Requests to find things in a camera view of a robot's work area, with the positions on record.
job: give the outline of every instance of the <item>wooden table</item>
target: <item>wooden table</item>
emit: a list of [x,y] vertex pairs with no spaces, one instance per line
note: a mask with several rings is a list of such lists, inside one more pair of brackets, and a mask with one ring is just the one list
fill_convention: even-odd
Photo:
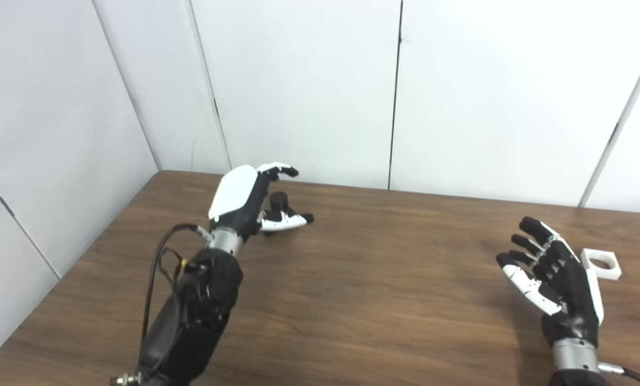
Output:
[[[219,176],[156,174],[0,350],[0,385],[107,384],[133,369],[151,255],[205,223]],[[315,223],[252,237],[239,303],[193,384],[548,384],[540,313],[494,257],[525,215],[615,251],[599,359],[640,371],[640,214],[281,182]],[[201,242],[178,234],[185,255]],[[158,276],[153,309],[168,295]],[[617,384],[632,381],[612,377]]]

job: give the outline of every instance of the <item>robotic hand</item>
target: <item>robotic hand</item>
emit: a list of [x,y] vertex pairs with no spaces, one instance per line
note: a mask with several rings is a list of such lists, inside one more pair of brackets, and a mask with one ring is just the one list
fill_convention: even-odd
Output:
[[496,261],[524,296],[545,313],[541,331],[556,364],[550,386],[611,385],[601,372],[640,381],[640,375],[629,369],[597,362],[604,306],[594,271],[585,269],[565,240],[543,222],[525,217],[519,227],[536,242],[514,234],[513,244],[528,252],[509,251],[496,256]]
[[[279,179],[280,173],[298,175],[296,169],[279,163],[230,171],[223,176],[212,201],[209,232],[196,224],[180,224],[163,237],[151,266],[138,366],[133,373],[111,379],[111,385],[188,386],[202,374],[236,305],[244,277],[236,259],[239,249],[260,230],[278,232],[313,220],[309,213],[293,212],[281,192],[270,196],[270,211],[261,210],[270,182]],[[182,229],[192,230],[207,241],[207,247],[189,261],[164,247],[167,239]],[[172,279],[161,263],[167,251],[180,261]],[[156,268],[167,276],[173,294],[148,330]]]

